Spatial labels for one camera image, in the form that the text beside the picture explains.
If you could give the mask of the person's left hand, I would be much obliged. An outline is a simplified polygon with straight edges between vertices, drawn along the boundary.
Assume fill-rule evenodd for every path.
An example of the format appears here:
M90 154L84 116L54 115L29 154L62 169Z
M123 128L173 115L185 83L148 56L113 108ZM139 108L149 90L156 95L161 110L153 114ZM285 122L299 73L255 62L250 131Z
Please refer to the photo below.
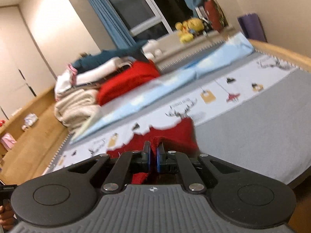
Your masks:
M1 205L1 232L9 232L14 228L16 224L16 218L14 217L14 211L9 200L4 200L3 205Z

